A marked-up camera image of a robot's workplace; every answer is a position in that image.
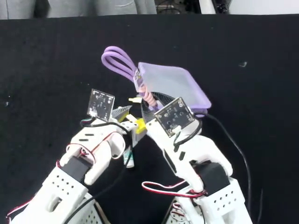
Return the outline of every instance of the robotic hand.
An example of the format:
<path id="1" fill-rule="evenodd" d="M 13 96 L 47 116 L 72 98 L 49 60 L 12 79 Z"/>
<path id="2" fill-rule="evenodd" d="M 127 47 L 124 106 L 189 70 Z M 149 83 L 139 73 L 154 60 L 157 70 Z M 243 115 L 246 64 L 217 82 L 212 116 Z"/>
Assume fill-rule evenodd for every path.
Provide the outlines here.
<path id="1" fill-rule="evenodd" d="M 106 121 L 82 120 L 84 128 L 72 138 L 66 153 L 57 161 L 43 186 L 29 202 L 7 214 L 9 223 L 108 224 L 86 185 L 92 185 L 108 167 L 111 159 L 121 158 L 146 134 L 138 129 L 138 122 L 119 123 L 115 118 L 123 119 L 129 108 L 121 107 L 112 111 L 112 116 L 108 116 Z M 115 111 L 121 113 L 113 116 Z M 131 158 L 130 155 L 124 161 L 127 167 Z M 25 206 L 23 212 L 11 220 L 10 215 Z"/>
<path id="2" fill-rule="evenodd" d="M 146 124 L 147 135 L 157 143 L 173 173 L 183 181 L 173 186 L 143 182 L 143 188 L 175 196 L 164 224 L 252 224 L 239 183 L 231 177 L 230 162 L 211 139 L 200 135 L 202 121 L 184 105 L 181 98 L 176 99 Z M 173 189 L 184 183 L 188 186 L 179 192 L 149 187 Z"/>

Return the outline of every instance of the black wire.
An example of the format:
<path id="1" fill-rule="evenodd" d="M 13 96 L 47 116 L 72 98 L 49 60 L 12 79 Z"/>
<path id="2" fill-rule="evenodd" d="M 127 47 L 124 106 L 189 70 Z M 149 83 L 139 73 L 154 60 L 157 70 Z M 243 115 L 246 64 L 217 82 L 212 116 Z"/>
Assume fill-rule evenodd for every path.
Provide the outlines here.
<path id="1" fill-rule="evenodd" d="M 122 178 L 122 176 L 125 173 L 125 170 L 127 169 L 127 165 L 130 161 L 130 158 L 132 156 L 133 151 L 130 153 L 125 167 L 122 169 L 121 173 L 118 175 L 118 177 L 113 181 L 112 184 L 110 184 L 108 187 L 106 187 L 105 189 L 103 189 L 102 191 L 100 191 L 99 193 L 97 193 L 96 195 L 92 196 L 91 198 L 89 198 L 88 200 L 86 200 L 82 205 L 80 205 L 68 218 L 67 220 L 64 222 L 64 224 L 68 224 L 70 222 L 70 220 L 84 207 L 86 206 L 88 203 L 90 203 L 93 199 L 96 199 L 98 197 L 100 197 L 102 194 L 106 193 L 107 191 L 109 191 L 111 188 L 113 188 L 117 182 Z"/>
<path id="2" fill-rule="evenodd" d="M 198 118 L 196 118 L 199 122 L 197 128 L 194 130 L 194 132 L 192 132 L 192 134 L 190 134 L 188 137 L 186 137 L 185 139 L 181 140 L 181 141 L 178 141 L 178 142 L 175 142 L 176 139 L 178 138 L 179 134 L 176 136 L 176 138 L 174 139 L 174 147 L 179 147 L 180 145 L 183 145 L 184 143 L 186 143 L 187 141 L 189 141 L 190 139 L 192 139 L 195 135 L 198 134 L 198 132 L 200 132 L 201 128 L 202 128 L 202 121 Z"/>
<path id="3" fill-rule="evenodd" d="M 261 198 L 260 198 L 260 211 L 258 213 L 258 218 L 256 224 L 259 224 L 262 219 L 262 211 L 263 211 L 263 189 L 261 191 Z"/>
<path id="4" fill-rule="evenodd" d="M 199 209 L 200 209 L 200 211 L 201 211 L 201 214 L 202 214 L 202 217 L 203 217 L 203 219 L 204 219 L 204 224 L 206 224 L 206 218 L 205 218 L 205 215 L 204 215 L 204 213 L 202 212 L 202 208 L 201 208 L 201 206 L 199 205 Z"/>
<path id="5" fill-rule="evenodd" d="M 231 137 L 231 135 L 228 133 L 228 131 L 226 130 L 226 128 L 224 127 L 224 125 L 213 115 L 208 114 L 208 113 L 202 113 L 202 112 L 195 112 L 194 115 L 205 115 L 207 118 L 212 119 L 214 121 L 216 121 L 216 123 L 222 128 L 222 130 L 224 131 L 224 133 L 227 135 L 227 137 L 229 138 L 229 140 L 234 144 L 234 146 L 238 149 L 239 153 L 241 154 L 244 163 L 245 163 L 245 167 L 246 167 L 246 171 L 247 171 L 247 178 L 248 178 L 248 198 L 247 198 L 247 210 L 248 213 L 250 215 L 251 213 L 251 174 L 250 174 L 250 169 L 249 169 L 249 165 L 247 162 L 247 159 L 244 155 L 244 152 L 239 148 L 239 146 L 237 145 L 237 143 L 235 142 L 235 140 Z"/>
<path id="6" fill-rule="evenodd" d="M 106 123 L 103 123 L 103 124 L 96 124 L 96 125 L 93 125 L 91 124 L 90 122 L 84 122 L 84 120 L 82 120 L 80 122 L 80 125 L 82 127 L 104 127 L 104 126 L 107 126 L 107 125 L 115 125 L 115 126 L 118 126 L 119 128 L 121 128 L 122 130 L 124 130 L 126 132 L 126 134 L 131 137 L 131 133 L 123 126 L 121 126 L 120 124 L 117 124 L 115 122 L 106 122 Z"/>

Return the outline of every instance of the purple strap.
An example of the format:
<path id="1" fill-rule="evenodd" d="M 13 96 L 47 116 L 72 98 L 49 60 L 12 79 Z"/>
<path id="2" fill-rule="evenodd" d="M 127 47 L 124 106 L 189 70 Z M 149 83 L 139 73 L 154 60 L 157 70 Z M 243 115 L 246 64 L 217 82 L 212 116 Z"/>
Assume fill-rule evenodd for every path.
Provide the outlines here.
<path id="1" fill-rule="evenodd" d="M 134 74 L 137 67 L 134 65 L 132 59 L 122 49 L 116 46 L 107 47 L 101 57 L 103 65 L 108 69 L 126 77 L 133 82 Z"/>

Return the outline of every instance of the small circuit board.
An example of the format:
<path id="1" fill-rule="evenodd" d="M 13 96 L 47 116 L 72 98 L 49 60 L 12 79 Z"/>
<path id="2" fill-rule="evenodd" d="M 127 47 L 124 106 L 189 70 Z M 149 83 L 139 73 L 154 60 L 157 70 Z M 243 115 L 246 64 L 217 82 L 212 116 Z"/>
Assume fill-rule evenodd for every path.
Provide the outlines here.
<path id="1" fill-rule="evenodd" d="M 88 103 L 87 114 L 108 122 L 111 116 L 115 96 L 92 89 Z"/>
<path id="2" fill-rule="evenodd" d="M 177 127 L 183 129 L 195 120 L 181 97 L 157 111 L 155 117 L 169 137 L 175 135 Z"/>

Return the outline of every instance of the black felt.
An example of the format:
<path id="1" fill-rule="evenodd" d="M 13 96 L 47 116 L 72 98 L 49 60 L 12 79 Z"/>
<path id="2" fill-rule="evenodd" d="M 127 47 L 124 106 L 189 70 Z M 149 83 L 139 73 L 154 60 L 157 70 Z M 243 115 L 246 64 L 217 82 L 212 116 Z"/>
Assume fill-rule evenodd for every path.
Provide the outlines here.
<path id="1" fill-rule="evenodd" d="M 134 86 L 106 69 L 100 56 L 116 45 L 135 62 L 190 71 L 218 117 L 244 150 L 253 178 L 253 217 L 296 223 L 298 201 L 299 16 L 113 16 L 0 21 L 0 216 L 27 201 L 65 152 L 85 118 L 91 88 L 127 105 Z M 237 150 L 208 120 L 212 138 L 247 177 Z M 112 224 L 158 224 L 172 200 L 141 188 L 144 180 L 177 181 L 149 138 L 135 148 L 136 168 L 98 199 Z M 94 194 L 118 175 L 112 161 Z"/>

